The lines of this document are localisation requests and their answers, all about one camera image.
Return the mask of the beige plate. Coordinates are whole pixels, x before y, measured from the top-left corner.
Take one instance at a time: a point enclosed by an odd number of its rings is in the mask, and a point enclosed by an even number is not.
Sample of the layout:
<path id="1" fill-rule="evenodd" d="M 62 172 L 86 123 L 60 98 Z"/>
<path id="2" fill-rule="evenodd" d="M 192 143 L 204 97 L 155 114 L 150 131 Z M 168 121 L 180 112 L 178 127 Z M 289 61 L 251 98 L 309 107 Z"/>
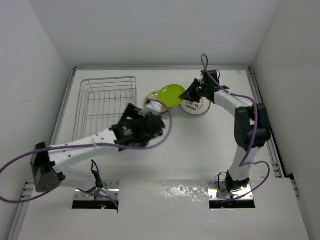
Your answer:
<path id="1" fill-rule="evenodd" d="M 145 102 L 146 102 L 147 99 L 154 99 L 155 101 L 158 102 L 159 101 L 158 95 L 159 95 L 159 91 L 158 90 L 152 91 L 151 93 L 149 93 L 147 95 L 147 97 L 145 98 L 145 100 L 144 100 L 144 105 L 145 105 Z"/>

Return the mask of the large white plate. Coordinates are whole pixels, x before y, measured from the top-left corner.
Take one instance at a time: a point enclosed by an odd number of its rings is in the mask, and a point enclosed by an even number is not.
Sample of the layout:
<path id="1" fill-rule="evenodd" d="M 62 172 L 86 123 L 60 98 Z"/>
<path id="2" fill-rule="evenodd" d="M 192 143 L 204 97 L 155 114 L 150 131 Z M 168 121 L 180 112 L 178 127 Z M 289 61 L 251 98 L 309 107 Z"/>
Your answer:
<path id="1" fill-rule="evenodd" d="M 192 116 L 202 116 L 211 108 L 211 102 L 204 97 L 201 97 L 199 102 L 184 100 L 180 104 L 181 109 Z"/>

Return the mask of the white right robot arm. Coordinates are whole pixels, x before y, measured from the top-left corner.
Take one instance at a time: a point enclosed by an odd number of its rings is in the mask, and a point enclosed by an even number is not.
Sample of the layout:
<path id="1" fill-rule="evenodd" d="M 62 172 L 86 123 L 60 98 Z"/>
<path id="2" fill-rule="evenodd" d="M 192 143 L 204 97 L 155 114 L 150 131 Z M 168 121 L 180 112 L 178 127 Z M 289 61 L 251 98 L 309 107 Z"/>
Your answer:
<path id="1" fill-rule="evenodd" d="M 193 103 L 205 98 L 234 117 L 237 150 L 224 180 L 230 193 L 248 185 L 251 165 L 255 164 L 259 149 L 270 140 L 271 126 L 264 104 L 257 103 L 252 97 L 232 93 L 227 86 L 220 85 L 219 77 L 219 70 L 202 70 L 201 78 L 194 79 L 179 98 Z"/>

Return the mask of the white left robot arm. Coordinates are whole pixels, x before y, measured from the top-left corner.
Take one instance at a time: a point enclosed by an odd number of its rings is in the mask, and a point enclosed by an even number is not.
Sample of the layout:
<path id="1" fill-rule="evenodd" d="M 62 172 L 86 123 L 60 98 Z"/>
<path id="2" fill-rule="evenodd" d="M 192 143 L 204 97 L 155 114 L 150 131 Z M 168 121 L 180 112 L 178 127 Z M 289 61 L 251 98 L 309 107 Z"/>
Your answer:
<path id="1" fill-rule="evenodd" d="M 89 173 L 73 166 L 102 155 L 115 155 L 124 150 L 144 150 L 149 142 L 164 134 L 162 117 L 128 104 L 120 121 L 94 135 L 62 145 L 47 146 L 44 142 L 34 147 L 31 159 L 35 190 L 49 193 L 56 188 L 80 188 L 91 192 L 102 189 L 98 170 Z"/>

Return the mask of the lime green plate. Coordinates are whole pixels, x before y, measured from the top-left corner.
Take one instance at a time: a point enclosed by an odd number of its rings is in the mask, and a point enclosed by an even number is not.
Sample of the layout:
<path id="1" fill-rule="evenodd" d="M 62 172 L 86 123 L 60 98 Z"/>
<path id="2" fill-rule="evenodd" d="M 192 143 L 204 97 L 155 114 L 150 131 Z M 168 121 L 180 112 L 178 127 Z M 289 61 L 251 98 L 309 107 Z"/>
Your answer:
<path id="1" fill-rule="evenodd" d="M 158 92 L 157 99 L 167 105 L 169 108 L 180 105 L 184 100 L 180 95 L 185 92 L 185 88 L 179 84 L 170 84 L 163 87 Z"/>

